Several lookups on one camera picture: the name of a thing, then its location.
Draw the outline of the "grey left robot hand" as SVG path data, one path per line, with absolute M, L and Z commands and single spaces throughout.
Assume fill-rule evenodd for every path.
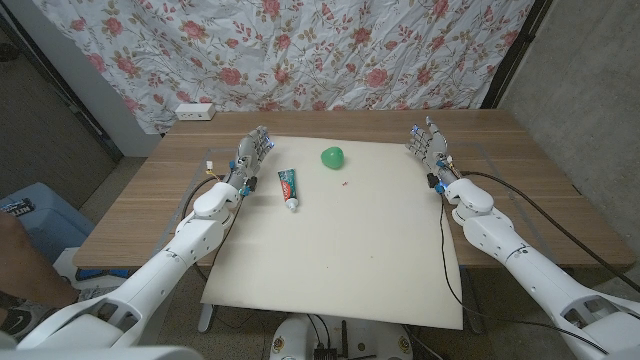
M 235 160 L 230 163 L 226 182 L 236 188 L 242 197 L 255 190 L 261 163 L 273 147 L 274 142 L 266 126 L 258 126 L 240 141 Z

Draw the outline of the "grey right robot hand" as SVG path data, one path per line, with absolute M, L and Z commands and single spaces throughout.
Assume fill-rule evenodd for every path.
M 430 116 L 425 117 L 424 127 L 415 124 L 410 135 L 405 147 L 427 169 L 429 187 L 443 195 L 449 185 L 461 177 L 448 152 L 446 138 Z

